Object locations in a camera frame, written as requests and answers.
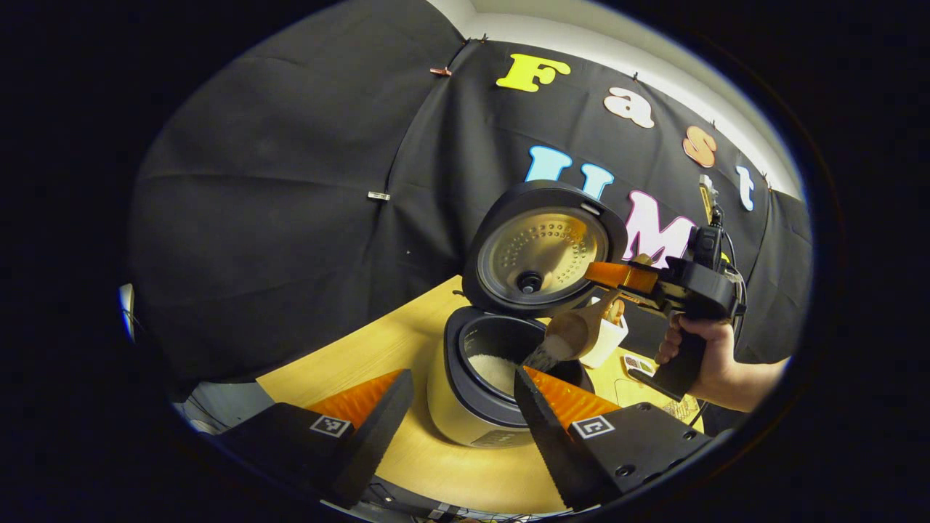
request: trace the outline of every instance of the black backdrop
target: black backdrop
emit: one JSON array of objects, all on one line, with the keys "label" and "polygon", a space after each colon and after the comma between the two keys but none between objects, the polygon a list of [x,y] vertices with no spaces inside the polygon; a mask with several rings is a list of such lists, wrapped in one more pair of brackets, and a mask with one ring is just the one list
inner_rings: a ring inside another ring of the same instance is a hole
[{"label": "black backdrop", "polygon": [[[921,151],[920,133],[909,130],[922,118],[913,81],[922,63],[921,19],[894,2],[678,6],[623,8],[721,68],[766,111],[780,107],[778,122],[790,136],[817,145],[804,161],[826,165],[833,180],[810,180],[817,181],[813,226],[828,233],[819,252],[842,256],[851,237],[856,270],[815,259],[816,307],[798,372],[790,374],[803,388],[774,430],[710,481],[626,516],[848,520],[925,511],[923,470],[911,459],[921,442],[911,420],[926,361],[913,349],[921,338],[911,336],[923,318],[892,299],[888,278],[899,273],[876,271],[873,257],[892,252],[902,268],[923,263],[901,247],[914,240],[903,225],[920,223],[926,188],[909,174]],[[158,128],[219,67],[312,7],[5,7],[4,36],[18,50],[7,62],[7,123],[15,129],[7,144],[24,173],[22,197],[12,202],[11,301],[18,306],[9,325],[11,339],[27,341],[14,343],[5,367],[13,385],[4,461],[10,513],[40,521],[313,516],[316,509],[244,476],[197,440],[165,404],[152,375],[156,355],[130,345],[113,313],[113,289],[128,279],[132,175]],[[839,214],[830,211],[832,197]],[[876,355],[894,371],[873,367]]]},{"label": "black backdrop", "polygon": [[[514,53],[571,74],[536,93],[498,87]],[[429,71],[446,65],[451,77]],[[608,112],[611,87],[645,99],[655,125]],[[712,168],[684,154],[689,126],[713,136]],[[352,0],[293,24],[170,118],[131,209],[137,316],[188,386],[252,379],[460,274],[534,146],[571,156],[560,180],[578,187],[583,164],[611,172],[598,196],[623,219],[631,191],[655,198],[656,232],[680,216],[706,223],[698,176],[709,175],[751,297],[739,358],[791,353],[812,260],[800,202],[766,191],[712,123],[642,81],[550,49],[466,42],[425,0]],[[755,186],[752,212],[739,203],[737,165]],[[624,346],[653,355],[664,322],[635,308],[627,321]]]}]

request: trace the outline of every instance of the inner lid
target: inner lid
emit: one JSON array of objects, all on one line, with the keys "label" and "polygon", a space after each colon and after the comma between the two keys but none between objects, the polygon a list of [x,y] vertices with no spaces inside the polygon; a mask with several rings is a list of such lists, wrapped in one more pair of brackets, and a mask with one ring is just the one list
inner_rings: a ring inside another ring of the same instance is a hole
[{"label": "inner lid", "polygon": [[591,262],[606,260],[607,232],[581,208],[545,207],[500,225],[478,252],[478,277],[508,302],[557,302],[582,290]]}]

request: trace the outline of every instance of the black fabric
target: black fabric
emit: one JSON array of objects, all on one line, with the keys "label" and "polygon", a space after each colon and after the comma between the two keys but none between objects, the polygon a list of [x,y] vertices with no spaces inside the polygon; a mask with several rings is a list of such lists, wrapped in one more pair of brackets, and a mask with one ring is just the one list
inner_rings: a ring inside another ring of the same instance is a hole
[{"label": "black fabric", "polygon": [[[251,379],[390,311],[370,293],[388,169],[462,48],[422,0],[352,0],[247,51],[195,92],[140,169],[140,320],[181,381]],[[429,287],[405,282],[408,298]]]},{"label": "black fabric", "polygon": [[[535,93],[498,87],[514,53],[571,74]],[[446,65],[452,76],[429,73]],[[608,112],[611,87],[643,96],[655,126]],[[684,154],[692,125],[717,142],[712,168]],[[770,212],[777,200],[759,170],[710,122],[587,60],[466,44],[423,0],[354,0],[309,17],[232,62],[168,122],[132,208],[140,320],[180,380],[254,379],[460,273],[478,224],[525,179],[537,145],[571,156],[560,181],[582,187],[586,163],[611,172],[600,199],[623,220],[631,191],[653,196],[659,229],[680,216],[706,223],[698,176],[709,175],[750,280],[742,354],[768,357],[783,341],[773,333],[800,325],[806,286],[794,272],[810,249],[787,263],[781,223],[804,208],[778,199],[784,208]],[[736,165],[754,182],[752,212]],[[665,320],[627,311],[624,346],[654,355]]]}]

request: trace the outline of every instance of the wooden scoop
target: wooden scoop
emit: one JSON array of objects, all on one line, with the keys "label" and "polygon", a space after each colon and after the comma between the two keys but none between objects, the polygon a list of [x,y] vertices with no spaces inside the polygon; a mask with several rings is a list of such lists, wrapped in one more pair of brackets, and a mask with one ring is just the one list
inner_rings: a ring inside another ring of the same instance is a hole
[{"label": "wooden scoop", "polygon": [[601,318],[619,296],[615,288],[593,305],[555,315],[546,327],[546,352],[561,361],[583,357],[597,343]]}]

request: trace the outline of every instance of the rice cooker lid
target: rice cooker lid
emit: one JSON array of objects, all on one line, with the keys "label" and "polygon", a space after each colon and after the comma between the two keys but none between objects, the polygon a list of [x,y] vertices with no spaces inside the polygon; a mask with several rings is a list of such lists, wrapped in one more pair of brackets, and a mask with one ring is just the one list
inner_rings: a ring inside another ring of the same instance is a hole
[{"label": "rice cooker lid", "polygon": [[488,312],[553,316],[586,301],[591,262],[620,262],[627,229],[610,208],[560,181],[513,186],[488,210],[472,240],[462,291]]}]

